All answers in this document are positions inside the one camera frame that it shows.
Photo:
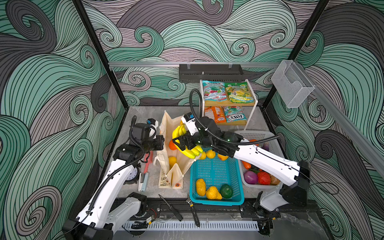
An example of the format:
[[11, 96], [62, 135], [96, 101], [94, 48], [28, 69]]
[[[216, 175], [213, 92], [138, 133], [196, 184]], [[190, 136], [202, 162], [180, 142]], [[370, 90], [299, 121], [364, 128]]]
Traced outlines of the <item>orange tangerine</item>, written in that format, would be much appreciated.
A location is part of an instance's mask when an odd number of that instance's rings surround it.
[[172, 140], [169, 142], [169, 149], [172, 151], [176, 151], [178, 149]]

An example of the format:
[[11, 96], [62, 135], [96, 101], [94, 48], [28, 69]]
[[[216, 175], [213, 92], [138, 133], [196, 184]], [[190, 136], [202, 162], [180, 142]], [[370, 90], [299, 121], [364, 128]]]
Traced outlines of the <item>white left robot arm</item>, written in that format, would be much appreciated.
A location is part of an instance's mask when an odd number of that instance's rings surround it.
[[164, 148], [165, 138], [157, 135], [158, 121], [132, 123], [127, 143], [120, 145], [113, 156], [107, 175], [74, 219], [68, 219], [62, 227], [67, 240], [111, 240], [114, 233], [129, 218], [145, 208], [146, 196], [131, 193], [126, 200], [112, 210], [113, 203], [129, 175], [137, 171], [145, 154]]

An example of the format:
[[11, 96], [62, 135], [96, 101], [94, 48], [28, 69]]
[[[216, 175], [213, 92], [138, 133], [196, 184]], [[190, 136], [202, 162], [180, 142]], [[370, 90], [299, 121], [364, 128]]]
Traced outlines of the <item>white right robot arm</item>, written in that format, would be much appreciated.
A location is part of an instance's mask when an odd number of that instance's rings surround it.
[[185, 115], [181, 122], [172, 133], [172, 141], [188, 158], [197, 158], [203, 148], [210, 148], [217, 154], [254, 165], [280, 180], [276, 187], [261, 194], [259, 204], [265, 210], [271, 212], [286, 204], [307, 205], [311, 175], [308, 162], [297, 163], [274, 155], [238, 133], [222, 131], [207, 117], [189, 119]]

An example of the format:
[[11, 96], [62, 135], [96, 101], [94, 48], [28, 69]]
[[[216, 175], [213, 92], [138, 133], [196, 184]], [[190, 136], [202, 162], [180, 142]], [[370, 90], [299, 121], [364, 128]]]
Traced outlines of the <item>pink green candy bag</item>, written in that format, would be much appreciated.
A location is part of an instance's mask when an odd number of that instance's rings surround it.
[[223, 102], [227, 99], [225, 84], [222, 82], [203, 81], [204, 99]]

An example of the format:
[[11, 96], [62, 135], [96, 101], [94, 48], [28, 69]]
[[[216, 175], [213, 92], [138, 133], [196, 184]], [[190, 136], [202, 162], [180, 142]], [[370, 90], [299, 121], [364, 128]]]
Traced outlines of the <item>yellow banana bunch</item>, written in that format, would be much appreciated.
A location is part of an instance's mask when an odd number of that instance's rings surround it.
[[184, 150], [182, 150], [177, 144], [180, 146], [181, 141], [177, 140], [178, 137], [186, 137], [188, 135], [188, 131], [186, 129], [186, 125], [180, 122], [180, 125], [173, 131], [172, 133], [172, 142], [176, 146], [176, 148], [185, 156], [187, 156], [189, 159], [195, 159], [199, 157], [203, 153], [203, 149], [200, 146], [196, 146], [194, 148], [185, 147]]

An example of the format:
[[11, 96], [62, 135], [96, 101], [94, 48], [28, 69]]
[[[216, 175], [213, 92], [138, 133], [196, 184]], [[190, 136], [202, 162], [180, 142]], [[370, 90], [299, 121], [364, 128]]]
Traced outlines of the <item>cream floral tote bag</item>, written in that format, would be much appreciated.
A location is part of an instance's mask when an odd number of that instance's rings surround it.
[[156, 151], [154, 165], [160, 165], [159, 188], [182, 189], [183, 180], [196, 159], [190, 159], [179, 150], [170, 147], [173, 131], [182, 123], [182, 117], [171, 118], [167, 111], [164, 111], [159, 127], [160, 135], [165, 138], [164, 148]]

